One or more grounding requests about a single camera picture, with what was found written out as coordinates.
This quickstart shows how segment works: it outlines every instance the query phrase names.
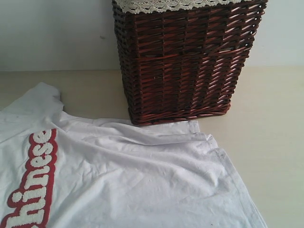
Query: lace trim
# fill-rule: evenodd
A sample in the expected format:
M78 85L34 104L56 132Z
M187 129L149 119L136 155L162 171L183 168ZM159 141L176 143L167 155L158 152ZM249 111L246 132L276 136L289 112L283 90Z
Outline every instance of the lace trim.
M252 0L116 0L117 5L123 12L138 14L140 12L153 13L191 10L192 8L200 8L205 6L216 6L218 4L227 5L229 3L239 3L241 1Z

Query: t-shirt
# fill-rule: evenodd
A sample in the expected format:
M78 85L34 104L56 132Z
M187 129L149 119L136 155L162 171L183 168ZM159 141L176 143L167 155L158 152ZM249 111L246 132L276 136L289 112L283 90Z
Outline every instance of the t-shirt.
M38 84L0 112L1 228L265 228L197 121L137 127L63 112Z

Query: red outline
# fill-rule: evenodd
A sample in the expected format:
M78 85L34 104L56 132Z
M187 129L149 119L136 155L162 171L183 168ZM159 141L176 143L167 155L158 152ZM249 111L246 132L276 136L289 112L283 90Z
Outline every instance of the red outline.
M44 228L48 222L48 218L49 218L49 212L50 212L50 207L51 207L51 203L52 203L52 194L53 194L53 185L54 185L54 176L55 176L55 163L56 163L56 160L57 160L57 150L58 150L58 145L55 141L55 137L56 137L56 134L57 134L57 130L56 129L52 129L51 130L51 138L48 140L49 143L51 143L53 145L53 150L52 152L49 154L52 156L52 160L47 164L47 166L50 168L50 171L49 173L44 173L44 174L41 174L41 175L35 175L36 177L39 177L39 176L43 176L43 175L48 175L48 182L47 182L47 185L45 186L47 188L47 192L46 192L46 196L45 196L45 201L46 201L46 204L43 208L44 210L44 215L43 215L43 219L42 219L42 222L41 224L36 224L36 223L31 223L31 224L25 224L25 225L21 225L21 226L18 226L18 228L31 228L32 226L37 226L39 228ZM11 214L8 214L7 216L5 216L0 224L0 228L5 228L6 227L6 223L7 223L7 220L8 218L10 217L15 217L15 216L18 216L19 215L19 212L22 208L22 206L26 205L26 204L30 204L30 203L33 203L33 202L37 202L39 200L39 198L36 198L36 199L30 199L28 200L26 203L24 203L23 201L19 201L17 203L14 203L11 199L12 199L12 196L15 192L21 192L22 194L28 190L35 190L35 189L39 189L41 188L42 186L41 185L36 185L36 186L31 186L29 189L25 190L24 189L24 185L26 183L26 180L27 180L27 176L28 174L31 172L31 171L34 171L34 170L38 170L38 169L41 169L41 168L35 168L35 167L32 167L30 165L30 161L35 158L36 156L33 154L33 149L36 145L43 145L43 143L36 143L33 139L33 135L34 134L31 134L30 137L29 137L29 143L30 143L30 148L28 150L28 161L26 162L25 164L25 168L26 168L26 171L22 177L22 180L21 180L21 184L20 184L20 187L13 191L9 198L8 198L8 201L7 201L7 205L10 207L10 208L15 208L15 211Z

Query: brown wicker basket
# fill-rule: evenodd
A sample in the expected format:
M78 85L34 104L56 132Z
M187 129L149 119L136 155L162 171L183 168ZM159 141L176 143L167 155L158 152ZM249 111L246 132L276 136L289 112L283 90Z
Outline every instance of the brown wicker basket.
M124 92L135 125L222 115L267 0L151 14L113 10Z

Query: wicker basket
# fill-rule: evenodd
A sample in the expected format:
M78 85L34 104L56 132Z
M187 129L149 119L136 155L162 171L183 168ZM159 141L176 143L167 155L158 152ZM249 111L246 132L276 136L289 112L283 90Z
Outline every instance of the wicker basket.
M113 1L133 124L225 114L266 3L131 14Z

